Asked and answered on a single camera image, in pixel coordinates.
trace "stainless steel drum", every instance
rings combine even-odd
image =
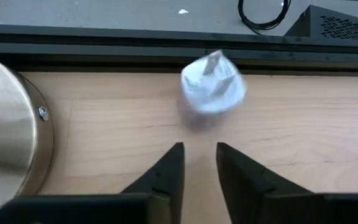
[[[42,95],[0,64],[0,206],[38,191],[52,149],[52,120]]]

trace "metal screw head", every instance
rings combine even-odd
[[[38,107],[38,115],[40,116],[42,121],[49,120],[48,110],[46,108],[44,108],[43,106]]]

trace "wooden table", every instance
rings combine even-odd
[[[358,78],[247,75],[238,109],[190,131],[178,74],[24,73],[46,96],[55,155],[41,194],[113,194],[175,142],[186,147],[182,223],[229,223],[216,143],[315,192],[358,192]]]

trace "vent grille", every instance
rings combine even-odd
[[[334,16],[320,16],[323,22],[321,35],[332,39],[355,39],[358,40],[358,23],[349,19],[340,19]]]

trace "coiled black wire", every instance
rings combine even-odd
[[[285,15],[288,12],[288,9],[290,8],[291,0],[284,0],[282,10],[280,14],[277,16],[276,19],[270,21],[270,22],[264,22],[264,23],[254,23],[250,21],[246,15],[244,15],[244,0],[239,0],[238,10],[241,17],[242,23],[244,23],[250,30],[252,30],[254,33],[261,35],[258,30],[270,30],[278,26],[281,21],[285,18]]]

